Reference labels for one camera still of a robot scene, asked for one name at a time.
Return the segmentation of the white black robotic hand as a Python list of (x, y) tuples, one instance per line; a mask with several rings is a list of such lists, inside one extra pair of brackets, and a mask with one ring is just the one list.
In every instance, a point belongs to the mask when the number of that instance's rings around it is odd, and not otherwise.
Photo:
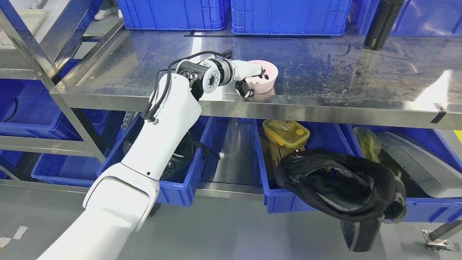
[(245, 81), (247, 77), (263, 76), (265, 70), (258, 64), (243, 60), (231, 60), (232, 68), (231, 81), (235, 84), (237, 93), (243, 98), (249, 98), (254, 94), (254, 89), (250, 89)]

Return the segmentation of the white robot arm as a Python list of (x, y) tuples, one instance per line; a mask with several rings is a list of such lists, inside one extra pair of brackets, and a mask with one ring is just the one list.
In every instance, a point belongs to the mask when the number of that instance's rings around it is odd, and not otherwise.
[(107, 168), (87, 192), (84, 212), (40, 256), (40, 260), (116, 260), (140, 230), (160, 192), (160, 178), (175, 149), (201, 115), (203, 93), (231, 82), (244, 97), (254, 91), (245, 79), (262, 66), (201, 51), (171, 61), (142, 113), (134, 143), (121, 162)]

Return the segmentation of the blue bin under arm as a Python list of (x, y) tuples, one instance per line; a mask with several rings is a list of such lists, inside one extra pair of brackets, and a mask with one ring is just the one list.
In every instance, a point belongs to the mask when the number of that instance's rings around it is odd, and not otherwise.
[[(114, 148), (107, 156), (105, 162), (97, 170), (100, 176), (107, 168), (120, 162), (124, 158), (123, 145), (132, 129), (140, 128), (143, 119), (136, 116), (126, 131), (116, 140)], [(200, 116), (198, 121), (190, 128), (192, 140), (203, 144), (208, 150), (196, 147), (192, 160), (175, 173), (172, 181), (160, 180), (160, 193), (158, 203), (190, 207), (194, 200), (195, 192), (199, 186), (203, 169), (208, 158), (218, 158), (218, 151), (212, 147), (213, 120), (208, 116)]]

